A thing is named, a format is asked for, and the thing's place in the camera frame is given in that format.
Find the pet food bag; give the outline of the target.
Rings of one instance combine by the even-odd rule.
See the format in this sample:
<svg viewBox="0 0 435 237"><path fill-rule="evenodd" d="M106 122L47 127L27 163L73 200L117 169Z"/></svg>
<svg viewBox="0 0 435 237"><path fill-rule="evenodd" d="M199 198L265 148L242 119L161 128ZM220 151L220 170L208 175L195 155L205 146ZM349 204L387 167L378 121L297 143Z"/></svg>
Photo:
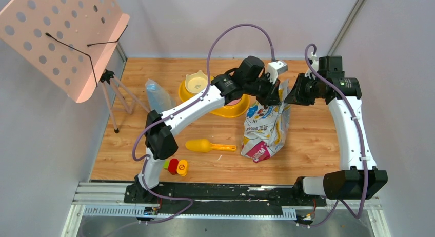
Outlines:
<svg viewBox="0 0 435 237"><path fill-rule="evenodd" d="M265 107L254 102L244 121L241 155L258 163L280 151L286 142L290 114L290 104Z"/></svg>

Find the yellow plastic scoop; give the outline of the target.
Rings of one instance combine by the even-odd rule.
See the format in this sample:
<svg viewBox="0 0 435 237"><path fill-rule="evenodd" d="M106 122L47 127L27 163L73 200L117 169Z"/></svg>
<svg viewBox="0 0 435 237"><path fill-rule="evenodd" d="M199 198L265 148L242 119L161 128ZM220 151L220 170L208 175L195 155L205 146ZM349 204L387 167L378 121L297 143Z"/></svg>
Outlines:
<svg viewBox="0 0 435 237"><path fill-rule="evenodd" d="M236 145L216 144L210 142L208 139L188 140L185 146L188 150L195 152L210 152L212 150L236 151Z"/></svg>

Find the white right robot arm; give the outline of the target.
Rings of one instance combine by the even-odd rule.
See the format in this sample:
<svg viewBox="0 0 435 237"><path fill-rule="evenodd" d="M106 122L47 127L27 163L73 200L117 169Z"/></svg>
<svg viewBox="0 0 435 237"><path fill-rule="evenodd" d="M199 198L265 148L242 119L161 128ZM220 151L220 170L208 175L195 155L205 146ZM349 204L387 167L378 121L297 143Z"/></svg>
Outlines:
<svg viewBox="0 0 435 237"><path fill-rule="evenodd" d="M314 195L331 200L368 200L387 183L385 170L379 170L370 151L362 118L362 92L359 81L345 77L341 56L308 58L311 70L298 74L285 102L293 105L314 105L324 99L337 132L340 169L317 177L299 177L293 198L306 205Z"/></svg>

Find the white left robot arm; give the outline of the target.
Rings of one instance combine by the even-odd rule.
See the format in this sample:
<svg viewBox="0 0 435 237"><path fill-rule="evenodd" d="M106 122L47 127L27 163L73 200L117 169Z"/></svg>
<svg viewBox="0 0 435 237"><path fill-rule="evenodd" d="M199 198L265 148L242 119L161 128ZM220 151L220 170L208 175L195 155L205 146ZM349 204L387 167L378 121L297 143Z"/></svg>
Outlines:
<svg viewBox="0 0 435 237"><path fill-rule="evenodd" d="M249 56L238 67L215 76L209 86L182 104L162 113L155 110L148 113L146 127L140 135L145 138L145 155L137 157L136 151L132 151L135 161L144 162L137 175L140 185L137 196L145 203L156 199L156 186L159 185L163 165L177 152L179 147L175 138L183 129L243 95L256 97L262 105L279 105L278 76L287 70L284 61L272 60L264 64L261 59Z"/></svg>

